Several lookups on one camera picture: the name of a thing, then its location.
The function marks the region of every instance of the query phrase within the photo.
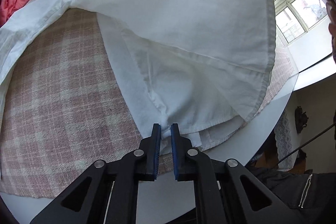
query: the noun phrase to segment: black cable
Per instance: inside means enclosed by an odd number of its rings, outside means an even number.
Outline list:
[[[335,110],[335,115],[334,115],[334,122],[336,122],[336,110]],[[334,139],[336,141],[336,127],[335,127],[335,135],[334,135]]]
[[[286,158],[288,158],[290,155],[294,154],[296,151],[298,151],[299,149],[301,149],[302,147],[306,146],[307,144],[311,143],[313,140],[317,139],[318,137],[320,137],[321,135],[323,135],[324,133],[326,133],[328,130],[332,129],[334,126],[336,126],[336,122],[334,122],[331,126],[329,126],[328,128],[326,128],[325,130],[323,130],[321,133],[317,134],[315,137],[311,138],[309,141],[305,142],[303,145],[299,146],[297,149],[295,149],[294,151],[290,152],[287,156],[283,157],[281,160],[279,160],[276,165],[274,165],[273,167],[271,167],[271,169],[274,169],[275,167],[277,167],[277,165],[279,163],[281,163],[283,160],[285,160]]]

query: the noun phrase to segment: pink cloth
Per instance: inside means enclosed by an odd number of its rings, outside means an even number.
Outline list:
[[[29,0],[1,0],[0,27],[14,14],[15,11],[26,5]]]

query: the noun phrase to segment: metal screw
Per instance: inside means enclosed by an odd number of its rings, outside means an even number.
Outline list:
[[[189,149],[188,155],[190,156],[196,156],[198,154],[198,151],[196,149]]]
[[[140,157],[140,156],[142,156],[142,155],[144,154],[144,152],[143,152],[141,149],[138,149],[138,150],[135,150],[135,151],[133,152],[133,154],[134,154],[134,156],[136,156],[136,157]]]
[[[231,167],[236,167],[238,165],[238,162],[236,160],[231,159],[227,161],[227,164]]]
[[[96,161],[94,162],[94,166],[95,166],[96,168],[101,168],[101,167],[103,167],[104,165],[105,165],[105,163],[104,163],[103,160],[96,160]]]

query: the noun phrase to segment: person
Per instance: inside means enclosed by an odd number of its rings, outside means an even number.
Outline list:
[[[331,1],[327,2],[327,12],[331,23],[329,24],[329,32],[333,36],[331,44],[333,48],[333,57],[336,63],[336,7]]]

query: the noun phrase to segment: window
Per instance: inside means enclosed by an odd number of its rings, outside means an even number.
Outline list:
[[[277,36],[285,44],[308,32],[327,15],[322,0],[274,0]]]

